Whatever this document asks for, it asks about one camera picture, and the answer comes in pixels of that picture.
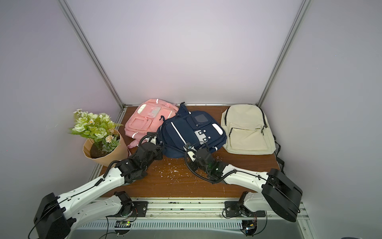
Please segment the navy blue backpack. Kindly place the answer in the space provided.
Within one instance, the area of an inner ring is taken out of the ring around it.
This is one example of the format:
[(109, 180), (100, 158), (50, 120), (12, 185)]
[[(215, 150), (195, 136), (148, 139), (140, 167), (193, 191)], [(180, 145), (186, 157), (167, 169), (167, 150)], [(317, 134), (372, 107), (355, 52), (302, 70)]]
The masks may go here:
[(183, 158), (189, 147), (207, 148), (216, 152), (226, 144), (227, 135), (221, 125), (207, 112), (189, 111), (184, 103), (175, 116), (165, 120), (157, 130), (168, 158)]

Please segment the cream canvas backpack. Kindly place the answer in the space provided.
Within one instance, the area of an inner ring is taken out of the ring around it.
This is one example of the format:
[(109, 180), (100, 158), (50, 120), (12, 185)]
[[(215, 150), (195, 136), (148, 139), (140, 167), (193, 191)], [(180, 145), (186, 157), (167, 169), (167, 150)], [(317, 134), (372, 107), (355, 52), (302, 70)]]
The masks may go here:
[(284, 169), (278, 158), (281, 147), (260, 107), (232, 105), (222, 113), (220, 124), (227, 136), (223, 148), (229, 162), (254, 171)]

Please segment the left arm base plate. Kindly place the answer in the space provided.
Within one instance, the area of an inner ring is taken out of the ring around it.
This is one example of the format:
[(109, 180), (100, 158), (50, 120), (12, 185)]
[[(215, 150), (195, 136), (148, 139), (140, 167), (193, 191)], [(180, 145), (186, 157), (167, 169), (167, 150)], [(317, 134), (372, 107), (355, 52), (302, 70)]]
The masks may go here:
[(129, 206), (123, 206), (121, 210), (110, 217), (145, 217), (148, 210), (148, 201), (133, 201)]

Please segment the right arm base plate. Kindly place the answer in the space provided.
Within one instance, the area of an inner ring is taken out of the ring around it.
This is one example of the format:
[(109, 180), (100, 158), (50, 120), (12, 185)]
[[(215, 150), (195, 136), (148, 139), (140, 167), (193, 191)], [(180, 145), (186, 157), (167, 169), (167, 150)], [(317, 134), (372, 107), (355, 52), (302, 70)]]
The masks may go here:
[(239, 204), (238, 201), (225, 201), (224, 208), (222, 210), (222, 216), (230, 219), (235, 217), (248, 217), (248, 218), (265, 218), (265, 211), (252, 212), (243, 205)]

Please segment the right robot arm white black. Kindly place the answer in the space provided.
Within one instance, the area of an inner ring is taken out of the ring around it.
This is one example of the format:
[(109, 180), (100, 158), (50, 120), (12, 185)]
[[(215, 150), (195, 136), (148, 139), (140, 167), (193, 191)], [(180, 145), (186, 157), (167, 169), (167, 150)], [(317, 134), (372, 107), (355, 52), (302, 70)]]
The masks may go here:
[(296, 222), (303, 191), (280, 170), (257, 172), (238, 168), (215, 160), (206, 148), (190, 148), (184, 159), (187, 168), (198, 178), (211, 184), (223, 182), (261, 193), (279, 217)]

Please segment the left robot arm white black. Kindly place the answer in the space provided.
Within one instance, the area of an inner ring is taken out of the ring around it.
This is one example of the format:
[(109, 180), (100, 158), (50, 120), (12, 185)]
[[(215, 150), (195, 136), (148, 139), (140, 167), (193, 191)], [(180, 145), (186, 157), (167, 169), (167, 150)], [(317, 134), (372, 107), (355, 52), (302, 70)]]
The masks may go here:
[(143, 179), (151, 163), (163, 158), (163, 149), (161, 144), (145, 142), (128, 158), (112, 161), (98, 178), (59, 196), (50, 193), (43, 197), (33, 220), (38, 237), (65, 239), (71, 231), (89, 222), (130, 214), (132, 200), (124, 191), (97, 203), (94, 200), (117, 187)]

